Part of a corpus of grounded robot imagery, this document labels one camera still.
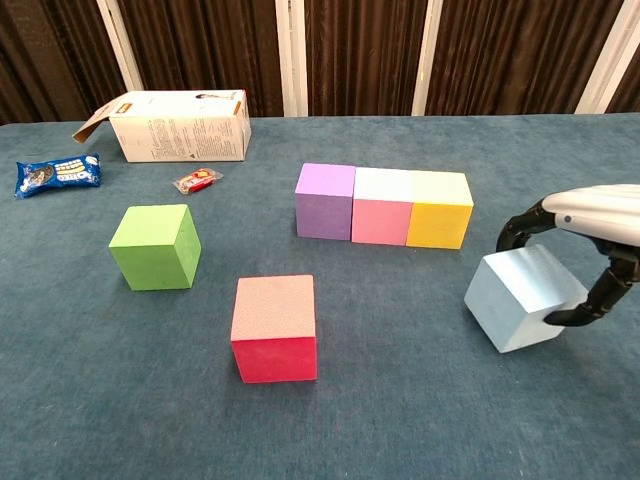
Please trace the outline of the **green foam cube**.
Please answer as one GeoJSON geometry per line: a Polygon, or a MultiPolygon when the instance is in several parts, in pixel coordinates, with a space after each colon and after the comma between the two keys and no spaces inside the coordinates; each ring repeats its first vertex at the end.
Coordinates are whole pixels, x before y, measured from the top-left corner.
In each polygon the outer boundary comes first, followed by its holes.
{"type": "Polygon", "coordinates": [[[201,243],[186,204],[131,206],[109,250],[133,291],[189,289],[201,243]]]}

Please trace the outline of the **blue Oreo cookie packet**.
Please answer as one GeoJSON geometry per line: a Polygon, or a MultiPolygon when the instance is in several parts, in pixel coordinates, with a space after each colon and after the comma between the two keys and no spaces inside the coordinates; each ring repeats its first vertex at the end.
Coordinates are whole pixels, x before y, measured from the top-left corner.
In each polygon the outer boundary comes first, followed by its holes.
{"type": "Polygon", "coordinates": [[[14,196],[31,197],[51,189],[99,187],[101,165],[97,153],[37,163],[17,162],[14,196]]]}

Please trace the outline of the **white cardboard carton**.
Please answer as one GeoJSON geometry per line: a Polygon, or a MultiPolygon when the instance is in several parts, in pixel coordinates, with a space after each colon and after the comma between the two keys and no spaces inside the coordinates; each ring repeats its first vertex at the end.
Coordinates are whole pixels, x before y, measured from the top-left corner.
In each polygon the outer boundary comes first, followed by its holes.
{"type": "Polygon", "coordinates": [[[243,161],[251,138],[238,90],[129,91],[96,110],[73,138],[109,121],[129,163],[243,161]]]}

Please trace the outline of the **dark brown curtain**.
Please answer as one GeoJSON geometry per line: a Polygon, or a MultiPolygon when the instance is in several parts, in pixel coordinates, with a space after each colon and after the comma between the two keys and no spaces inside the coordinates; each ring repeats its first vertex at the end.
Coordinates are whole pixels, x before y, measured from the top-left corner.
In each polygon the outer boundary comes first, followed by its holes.
{"type": "MultiPolygon", "coordinates": [[[[144,89],[284,116],[274,0],[118,0],[144,89]]],[[[426,116],[574,113],[624,0],[444,0],[426,116]]],[[[411,115],[428,0],[305,0],[310,116],[411,115]]],[[[0,126],[124,85],[96,0],[0,0],[0,126]]],[[[640,46],[605,113],[640,113],[640,46]]]]}

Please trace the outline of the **light blue foam cube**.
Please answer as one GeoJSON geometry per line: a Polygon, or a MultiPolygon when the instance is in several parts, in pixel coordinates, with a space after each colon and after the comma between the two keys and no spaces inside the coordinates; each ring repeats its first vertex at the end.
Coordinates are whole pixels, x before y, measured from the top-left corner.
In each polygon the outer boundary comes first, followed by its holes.
{"type": "Polygon", "coordinates": [[[571,310],[588,290],[544,246],[533,245],[484,256],[464,302],[500,353],[557,337],[564,328],[544,322],[557,310],[571,310]]]}

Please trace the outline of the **red foam cube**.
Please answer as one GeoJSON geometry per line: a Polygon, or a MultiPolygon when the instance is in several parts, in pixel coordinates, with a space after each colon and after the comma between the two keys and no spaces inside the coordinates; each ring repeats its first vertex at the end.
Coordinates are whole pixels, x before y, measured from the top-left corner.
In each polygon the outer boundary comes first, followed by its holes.
{"type": "Polygon", "coordinates": [[[230,341],[247,384],[316,380],[313,276],[239,278],[230,341]]]}

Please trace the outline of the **teal felt table cover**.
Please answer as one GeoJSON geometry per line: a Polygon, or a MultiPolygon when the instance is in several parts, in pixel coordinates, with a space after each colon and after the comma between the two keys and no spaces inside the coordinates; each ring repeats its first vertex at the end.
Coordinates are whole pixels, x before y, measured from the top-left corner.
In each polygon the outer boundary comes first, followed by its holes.
{"type": "Polygon", "coordinates": [[[248,155],[183,196],[109,124],[0,126],[0,480],[640,480],[640,285],[603,319],[498,353],[463,297],[545,195],[640,183],[640,114],[255,118],[248,155]],[[14,196],[17,162],[97,153],[99,187],[14,196]],[[458,251],[303,239],[306,162],[467,176],[458,251]],[[189,289],[133,291],[131,206],[186,204],[189,289]],[[247,384],[241,277],[314,279],[318,377],[247,384]]]}

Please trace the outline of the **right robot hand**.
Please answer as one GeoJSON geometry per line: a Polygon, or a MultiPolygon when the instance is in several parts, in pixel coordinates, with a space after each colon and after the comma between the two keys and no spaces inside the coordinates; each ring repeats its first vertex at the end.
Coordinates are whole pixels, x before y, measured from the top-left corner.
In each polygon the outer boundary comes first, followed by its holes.
{"type": "Polygon", "coordinates": [[[506,222],[496,250],[521,248],[532,235],[554,228],[589,239],[610,260],[583,303],[544,318],[551,326],[589,325],[640,282],[640,184],[595,185],[549,194],[506,222]]]}

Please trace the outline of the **small red candy wrapper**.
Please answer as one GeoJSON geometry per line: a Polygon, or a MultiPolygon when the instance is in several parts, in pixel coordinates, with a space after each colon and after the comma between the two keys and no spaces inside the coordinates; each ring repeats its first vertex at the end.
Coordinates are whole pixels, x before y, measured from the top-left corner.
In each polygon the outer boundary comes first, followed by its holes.
{"type": "Polygon", "coordinates": [[[190,195],[214,185],[224,175],[210,168],[199,168],[173,182],[176,189],[183,195],[190,195]]]}

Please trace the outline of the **yellow foam cube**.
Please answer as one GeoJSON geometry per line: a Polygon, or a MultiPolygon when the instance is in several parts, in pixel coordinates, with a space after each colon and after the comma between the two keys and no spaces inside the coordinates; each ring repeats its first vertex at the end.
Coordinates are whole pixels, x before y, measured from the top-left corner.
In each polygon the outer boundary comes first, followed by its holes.
{"type": "Polygon", "coordinates": [[[411,170],[410,185],[406,245],[459,250],[474,207],[465,174],[411,170]]]}

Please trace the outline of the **purple foam cube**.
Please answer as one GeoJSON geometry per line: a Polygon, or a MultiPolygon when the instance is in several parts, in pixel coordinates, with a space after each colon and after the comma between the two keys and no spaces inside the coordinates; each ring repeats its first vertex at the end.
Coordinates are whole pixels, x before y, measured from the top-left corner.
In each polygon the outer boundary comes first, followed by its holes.
{"type": "Polygon", "coordinates": [[[297,235],[351,240],[356,167],[304,163],[295,188],[297,235]]]}

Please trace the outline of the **pink foam cube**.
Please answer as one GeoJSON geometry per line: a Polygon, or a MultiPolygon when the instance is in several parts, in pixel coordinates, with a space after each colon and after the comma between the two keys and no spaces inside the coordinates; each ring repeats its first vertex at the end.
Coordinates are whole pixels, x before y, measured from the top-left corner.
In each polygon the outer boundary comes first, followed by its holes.
{"type": "Polygon", "coordinates": [[[407,170],[357,167],[351,240],[404,246],[412,209],[410,190],[407,170]]]}

